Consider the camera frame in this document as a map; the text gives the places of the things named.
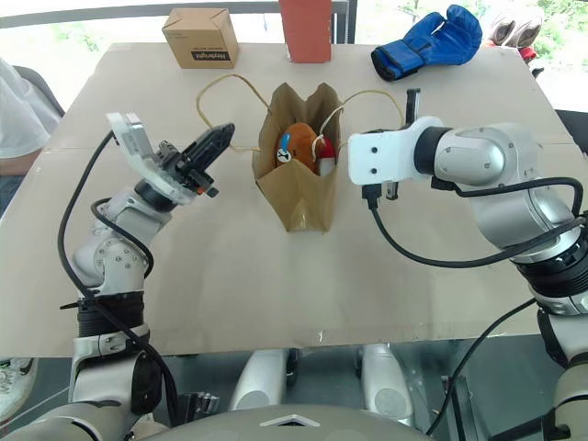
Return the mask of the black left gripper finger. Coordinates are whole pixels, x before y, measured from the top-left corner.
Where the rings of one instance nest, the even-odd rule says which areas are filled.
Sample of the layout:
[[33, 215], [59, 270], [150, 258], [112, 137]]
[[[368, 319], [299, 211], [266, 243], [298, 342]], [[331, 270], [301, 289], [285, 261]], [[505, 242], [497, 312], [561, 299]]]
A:
[[194, 141], [183, 151], [182, 172], [204, 172], [224, 151], [202, 149], [197, 145], [197, 141]]
[[212, 127], [198, 137], [197, 145], [202, 149], [226, 150], [231, 144], [234, 132], [233, 123]]

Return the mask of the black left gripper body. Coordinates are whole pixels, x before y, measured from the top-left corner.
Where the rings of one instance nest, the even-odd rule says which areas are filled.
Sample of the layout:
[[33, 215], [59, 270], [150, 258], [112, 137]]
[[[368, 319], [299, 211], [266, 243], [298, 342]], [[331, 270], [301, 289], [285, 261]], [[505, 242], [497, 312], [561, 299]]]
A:
[[199, 196], [215, 198], [219, 190], [207, 173], [208, 167], [218, 158], [219, 149], [212, 144], [193, 141], [180, 152], [168, 141], [159, 144], [160, 166], [182, 187]]

